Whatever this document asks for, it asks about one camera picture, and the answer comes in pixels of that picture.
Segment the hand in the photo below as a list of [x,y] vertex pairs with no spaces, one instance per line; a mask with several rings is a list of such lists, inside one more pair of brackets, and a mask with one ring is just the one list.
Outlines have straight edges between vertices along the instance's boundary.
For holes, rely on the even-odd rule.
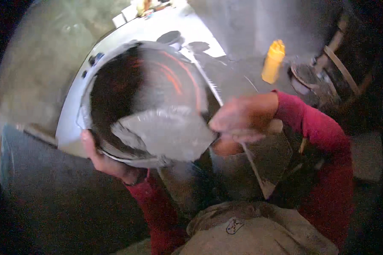
[[128,166],[122,162],[111,159],[110,157],[98,153],[95,148],[95,139],[91,132],[84,129],[81,133],[82,145],[84,146],[87,156],[92,160],[95,169],[103,173],[115,176],[126,184],[133,184],[138,180],[146,169]]
[[262,139],[278,109],[275,92],[241,97],[226,103],[210,121],[210,128],[222,134],[222,139],[255,142]]

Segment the person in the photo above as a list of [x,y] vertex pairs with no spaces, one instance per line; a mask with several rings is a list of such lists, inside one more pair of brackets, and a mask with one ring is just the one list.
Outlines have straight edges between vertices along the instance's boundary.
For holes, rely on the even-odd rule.
[[331,155],[299,209],[229,201],[199,212],[186,231],[149,170],[99,154],[89,130],[82,131],[82,142],[95,168],[121,179],[137,200],[150,229],[152,254],[337,254],[352,213],[353,169],[350,141],[332,118],[279,91],[233,99],[209,123],[222,134],[215,150],[261,139],[273,118]]

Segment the red sleeve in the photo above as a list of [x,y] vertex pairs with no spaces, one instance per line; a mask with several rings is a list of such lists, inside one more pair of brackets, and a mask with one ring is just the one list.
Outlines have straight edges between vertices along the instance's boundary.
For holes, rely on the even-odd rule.
[[320,182],[304,200],[299,213],[341,248],[353,208],[350,141],[332,118],[296,96],[277,94],[279,107],[275,117],[301,133],[309,143],[332,155],[331,161],[318,172]]
[[151,253],[171,254],[185,243],[186,232],[178,227],[177,213],[156,179],[147,173],[146,179],[127,186],[143,211],[150,229]]

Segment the logo patch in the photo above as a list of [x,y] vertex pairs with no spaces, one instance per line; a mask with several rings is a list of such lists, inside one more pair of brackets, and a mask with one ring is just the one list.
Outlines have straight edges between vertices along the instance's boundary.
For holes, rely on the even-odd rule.
[[228,224],[226,231],[230,235],[234,235],[242,226],[244,226],[244,220],[233,218]]

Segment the yellow container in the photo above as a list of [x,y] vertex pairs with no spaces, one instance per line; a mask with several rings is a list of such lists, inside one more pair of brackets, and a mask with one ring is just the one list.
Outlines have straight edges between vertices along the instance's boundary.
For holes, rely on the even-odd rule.
[[279,68],[284,57],[285,45],[282,43],[282,40],[274,41],[268,50],[261,74],[264,81],[273,84],[278,79]]

